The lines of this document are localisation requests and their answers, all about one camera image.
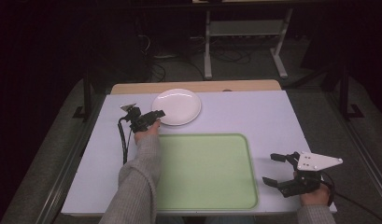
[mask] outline gray carpet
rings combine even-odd
[[[214,80],[267,79],[273,78],[281,85],[292,83],[310,71],[300,69],[307,41],[286,41],[281,57],[289,73],[289,78],[278,77],[275,65],[268,51],[274,39],[254,48],[249,63],[225,63],[212,60]],[[199,81],[203,71],[203,54],[193,54],[187,60],[164,61],[159,63],[166,71],[165,81]],[[344,121],[337,113],[334,99],[337,92],[326,93],[318,88],[323,77],[316,78],[299,90],[289,90],[288,95],[296,116],[304,131],[304,136],[313,152],[340,157],[344,163],[327,170],[333,178],[337,191],[362,203],[382,217],[382,198],[368,174],[357,146],[352,141],[348,125],[354,128],[371,157],[382,173],[382,115],[368,99],[363,87],[350,80],[349,102],[356,104],[365,115],[363,119]],[[35,161],[24,178],[2,223],[36,223],[57,175],[63,170],[64,160],[86,125],[81,119],[72,119],[79,105],[82,105],[82,83],[79,82],[69,94],[59,116],[52,125],[47,138],[39,149]],[[65,198],[60,194],[59,203]],[[339,197],[335,198],[338,212],[334,215],[337,223],[379,223],[378,220],[359,207]],[[56,224],[98,223],[99,217],[70,217],[59,214],[60,205],[55,204],[47,222],[54,219]],[[294,214],[257,217],[257,223],[296,223]]]

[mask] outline human hand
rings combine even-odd
[[[139,140],[141,140],[143,137],[147,136],[147,135],[158,135],[159,134],[159,127],[161,126],[161,120],[160,119],[157,119],[153,124],[152,126],[150,126],[150,128],[148,130],[146,130],[145,132],[137,132],[135,133],[134,135],[134,140],[135,140],[135,143],[137,144]]]
[[[301,194],[301,205],[328,205],[330,200],[330,189],[324,185],[319,184],[319,189],[313,192]]]

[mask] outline person's arm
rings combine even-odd
[[[135,159],[120,169],[119,188],[100,223],[154,223],[156,186],[161,173],[161,152],[156,121],[146,132],[134,135]]]
[[[298,222],[300,224],[334,224],[330,207],[327,206],[330,198],[330,190],[321,184],[320,188],[302,194],[301,208],[298,210]]]

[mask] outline metal stand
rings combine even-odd
[[[286,69],[284,68],[284,64],[281,62],[280,59],[280,50],[284,42],[284,38],[286,37],[287,29],[290,25],[290,16],[292,15],[292,8],[287,10],[286,18],[283,20],[283,24],[280,29],[280,34],[279,37],[280,39],[278,40],[278,43],[275,48],[270,49],[270,52],[272,53],[273,60],[275,61],[276,68],[278,71],[278,74],[280,75],[281,78],[288,78],[289,75],[286,72]]]
[[[89,72],[86,70],[86,73],[83,76],[83,106],[78,106],[75,114],[72,118],[74,119],[83,119],[83,122],[86,122],[92,112],[92,93],[91,93],[91,83],[89,81]]]
[[[311,73],[310,75],[299,79],[298,81],[284,86],[283,90],[296,89],[301,87],[308,81],[319,77],[320,75],[327,74],[321,88],[324,91],[333,91],[337,82],[340,81],[340,90],[339,90],[339,111],[342,114],[343,118],[349,120],[350,118],[363,118],[364,115],[361,113],[360,109],[356,105],[350,105],[354,112],[349,113],[347,110],[348,106],[348,71],[346,66],[343,63],[331,63],[318,71]]]
[[[225,35],[278,35],[279,40],[275,48],[270,49],[277,71],[281,78],[287,78],[287,72],[281,62],[279,53],[290,25],[292,8],[287,10],[284,20],[271,21],[211,21],[210,11],[205,19],[205,79],[212,79],[210,58],[210,36]]]

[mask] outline white plate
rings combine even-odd
[[[182,125],[194,120],[200,113],[202,103],[192,91],[173,89],[161,93],[152,103],[152,110],[163,110],[161,122]]]

